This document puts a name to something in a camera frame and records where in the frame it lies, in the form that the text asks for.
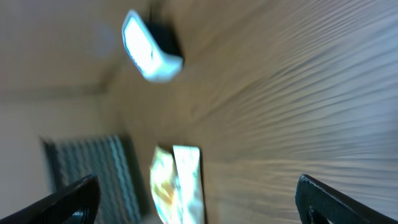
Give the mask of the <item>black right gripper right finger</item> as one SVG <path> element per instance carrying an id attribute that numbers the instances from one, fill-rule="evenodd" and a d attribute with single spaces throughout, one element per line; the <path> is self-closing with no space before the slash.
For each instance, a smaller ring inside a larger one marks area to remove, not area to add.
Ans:
<path id="1" fill-rule="evenodd" d="M 307 174 L 298 179 L 295 204 L 303 224 L 397 224 Z"/>

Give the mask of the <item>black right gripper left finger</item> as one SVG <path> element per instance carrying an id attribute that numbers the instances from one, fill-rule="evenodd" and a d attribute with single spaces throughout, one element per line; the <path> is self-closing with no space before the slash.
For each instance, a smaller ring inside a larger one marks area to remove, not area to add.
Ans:
<path id="1" fill-rule="evenodd" d="M 101 201 L 97 175 L 87 175 L 64 189 L 1 219 L 1 224 L 89 223 L 94 224 Z"/>

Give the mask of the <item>yellow snack packet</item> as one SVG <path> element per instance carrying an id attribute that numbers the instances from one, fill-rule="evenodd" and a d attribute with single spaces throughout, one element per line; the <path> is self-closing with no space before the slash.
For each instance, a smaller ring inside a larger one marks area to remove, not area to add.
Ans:
<path id="1" fill-rule="evenodd" d="M 180 186 L 172 153 L 155 147 L 150 165 L 150 191 L 162 223 L 181 224 Z"/>

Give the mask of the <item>white gold cream tube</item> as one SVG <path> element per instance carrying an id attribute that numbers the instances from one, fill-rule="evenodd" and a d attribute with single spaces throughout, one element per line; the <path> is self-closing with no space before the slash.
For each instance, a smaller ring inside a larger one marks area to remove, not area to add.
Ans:
<path id="1" fill-rule="evenodd" d="M 174 145 L 173 152 L 180 181 L 182 223 L 205 224 L 200 149 Z"/>

